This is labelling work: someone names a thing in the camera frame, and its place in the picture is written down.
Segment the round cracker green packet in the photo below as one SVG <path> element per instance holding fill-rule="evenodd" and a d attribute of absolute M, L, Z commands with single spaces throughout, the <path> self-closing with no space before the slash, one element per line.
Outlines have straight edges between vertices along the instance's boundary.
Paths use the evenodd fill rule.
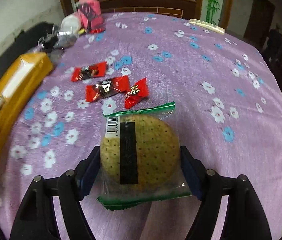
<path fill-rule="evenodd" d="M 168 102 L 104 116 L 97 200 L 106 209 L 191 195 L 181 170 L 175 108 Z"/>

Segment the yellow cardboard box tray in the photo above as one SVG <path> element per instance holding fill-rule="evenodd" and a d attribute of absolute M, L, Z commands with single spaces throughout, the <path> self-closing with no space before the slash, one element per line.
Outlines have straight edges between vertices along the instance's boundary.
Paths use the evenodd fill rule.
<path fill-rule="evenodd" d="M 0 79 L 0 161 L 11 129 L 37 87 L 53 70 L 48 54 L 19 56 Z"/>

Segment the purple floral tablecloth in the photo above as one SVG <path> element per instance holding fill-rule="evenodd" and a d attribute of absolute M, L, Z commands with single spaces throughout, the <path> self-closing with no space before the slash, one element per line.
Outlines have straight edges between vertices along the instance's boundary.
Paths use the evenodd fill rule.
<path fill-rule="evenodd" d="M 175 102 L 181 143 L 220 175 L 245 174 L 268 219 L 282 234 L 282 93 L 261 54 L 230 36 L 185 20 L 142 12 L 104 14 L 102 34 L 67 49 L 18 117 L 0 166 L 0 227 L 5 236 L 36 175 L 57 177 L 100 142 L 104 115 L 124 110 L 124 96 L 85 101 L 75 67 L 106 61 L 107 77 L 147 79 L 136 109 Z"/>

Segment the white round container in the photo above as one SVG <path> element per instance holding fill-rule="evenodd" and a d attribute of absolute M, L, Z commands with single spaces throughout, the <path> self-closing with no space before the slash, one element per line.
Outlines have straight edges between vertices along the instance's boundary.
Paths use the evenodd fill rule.
<path fill-rule="evenodd" d="M 61 30 L 77 34 L 82 27 L 81 18 L 77 13 L 66 16 L 61 22 Z"/>

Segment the white remote control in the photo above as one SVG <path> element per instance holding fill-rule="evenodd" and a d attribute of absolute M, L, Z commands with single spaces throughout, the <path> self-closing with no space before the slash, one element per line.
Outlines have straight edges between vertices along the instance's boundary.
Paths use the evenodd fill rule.
<path fill-rule="evenodd" d="M 194 24 L 194 25 L 198 25 L 202 28 L 205 28 L 207 30 L 211 30 L 213 32 L 219 33 L 224 35 L 225 34 L 225 29 L 219 27 L 218 25 L 212 24 L 212 23 L 208 23 L 208 22 L 204 22 L 201 20 L 197 20 L 197 19 L 190 19 L 189 23 Z"/>

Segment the red candy near bottle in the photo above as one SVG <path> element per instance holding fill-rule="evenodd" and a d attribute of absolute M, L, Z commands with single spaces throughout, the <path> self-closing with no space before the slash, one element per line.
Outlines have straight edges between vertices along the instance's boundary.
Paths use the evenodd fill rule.
<path fill-rule="evenodd" d="M 90 34 L 100 34 L 100 33 L 103 33 L 105 30 L 106 30 L 105 28 L 96 28 L 96 29 L 91 30 L 89 33 Z"/>

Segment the red black candy wrapper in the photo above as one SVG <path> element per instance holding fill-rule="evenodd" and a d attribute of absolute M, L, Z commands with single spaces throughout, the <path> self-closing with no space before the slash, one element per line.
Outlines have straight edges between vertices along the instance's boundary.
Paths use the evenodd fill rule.
<path fill-rule="evenodd" d="M 104 77 L 107 69 L 106 61 L 92 64 L 85 67 L 77 67 L 72 73 L 71 81 L 78 82 L 97 77 Z"/>

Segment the red candy small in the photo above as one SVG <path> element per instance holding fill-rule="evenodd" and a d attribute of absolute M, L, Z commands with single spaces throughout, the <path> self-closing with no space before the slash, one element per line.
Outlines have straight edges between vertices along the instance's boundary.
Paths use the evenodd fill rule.
<path fill-rule="evenodd" d="M 149 96 L 147 78 L 136 82 L 125 94 L 125 109 L 130 109 Z"/>

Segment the person standing in background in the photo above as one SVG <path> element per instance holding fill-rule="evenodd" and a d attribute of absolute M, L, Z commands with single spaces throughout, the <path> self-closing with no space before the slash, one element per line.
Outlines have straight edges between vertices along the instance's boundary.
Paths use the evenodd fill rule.
<path fill-rule="evenodd" d="M 275 28 L 270 29 L 268 33 L 267 50 L 269 55 L 277 54 L 282 45 L 282 34 L 280 26 L 277 23 Z"/>

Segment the red black candy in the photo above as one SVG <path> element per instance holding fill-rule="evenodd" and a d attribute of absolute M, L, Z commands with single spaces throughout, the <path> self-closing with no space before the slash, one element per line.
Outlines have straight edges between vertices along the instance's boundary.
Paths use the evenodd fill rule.
<path fill-rule="evenodd" d="M 98 82 L 96 85 L 86 86 L 86 101 L 94 102 L 109 98 L 118 93 L 127 92 L 129 88 L 130 81 L 127 75 L 106 79 Z"/>

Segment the pink sleeved water bottle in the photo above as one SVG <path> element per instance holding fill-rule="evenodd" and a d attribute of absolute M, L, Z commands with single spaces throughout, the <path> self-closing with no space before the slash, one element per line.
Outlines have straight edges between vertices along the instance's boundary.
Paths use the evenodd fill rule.
<path fill-rule="evenodd" d="M 77 6 L 84 28 L 90 32 L 103 24 L 101 7 L 98 0 L 79 0 Z"/>

